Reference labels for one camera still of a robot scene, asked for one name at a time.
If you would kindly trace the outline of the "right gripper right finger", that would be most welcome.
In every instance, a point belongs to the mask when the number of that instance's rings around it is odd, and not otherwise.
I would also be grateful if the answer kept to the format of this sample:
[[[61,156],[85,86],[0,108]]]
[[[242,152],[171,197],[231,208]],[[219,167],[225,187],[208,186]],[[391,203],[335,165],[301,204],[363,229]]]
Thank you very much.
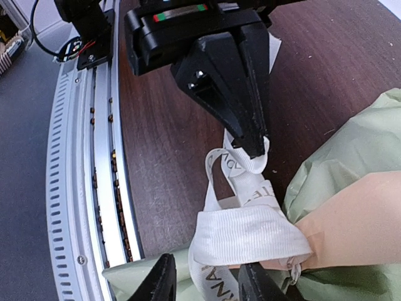
[[[242,301],[289,301],[260,263],[241,265],[237,280]]]

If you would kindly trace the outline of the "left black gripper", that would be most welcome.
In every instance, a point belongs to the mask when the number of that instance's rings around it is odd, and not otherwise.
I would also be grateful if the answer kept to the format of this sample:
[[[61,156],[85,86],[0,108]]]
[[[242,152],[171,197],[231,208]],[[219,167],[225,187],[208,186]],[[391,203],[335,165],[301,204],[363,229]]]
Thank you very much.
[[[124,17],[133,73],[144,75],[173,63],[179,89],[234,138],[245,138],[242,147],[249,156],[259,157],[267,150],[270,100],[269,33],[257,22],[268,23],[272,10],[272,1],[141,1]],[[223,33],[242,25],[244,66],[232,34]]]

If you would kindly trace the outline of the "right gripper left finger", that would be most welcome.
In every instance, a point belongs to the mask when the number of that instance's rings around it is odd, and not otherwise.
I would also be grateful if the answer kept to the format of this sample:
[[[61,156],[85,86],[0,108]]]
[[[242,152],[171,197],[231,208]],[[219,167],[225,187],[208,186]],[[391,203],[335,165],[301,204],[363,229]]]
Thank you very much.
[[[173,254],[164,253],[128,301],[176,301],[176,265]]]

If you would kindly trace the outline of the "pink wrapping paper sheet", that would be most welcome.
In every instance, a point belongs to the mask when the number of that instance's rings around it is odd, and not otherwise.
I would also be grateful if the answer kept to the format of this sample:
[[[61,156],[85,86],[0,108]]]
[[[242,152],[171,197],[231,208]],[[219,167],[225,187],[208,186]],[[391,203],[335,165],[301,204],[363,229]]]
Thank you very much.
[[[305,300],[399,300],[400,90],[382,93],[305,160],[279,206],[312,250],[294,284]],[[189,246],[169,253],[176,300],[203,300],[190,277]],[[118,300],[128,300],[158,259],[103,276]],[[286,294],[289,272],[260,264]]]

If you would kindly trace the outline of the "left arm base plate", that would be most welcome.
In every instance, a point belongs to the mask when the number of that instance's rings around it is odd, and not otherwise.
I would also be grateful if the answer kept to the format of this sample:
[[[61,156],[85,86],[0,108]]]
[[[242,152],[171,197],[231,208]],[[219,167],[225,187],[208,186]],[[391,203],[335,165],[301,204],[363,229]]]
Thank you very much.
[[[77,69],[91,69],[108,62],[113,57],[113,30],[115,11],[102,11],[99,5],[72,11],[58,6],[62,20],[72,23],[82,40],[83,49],[78,52]]]

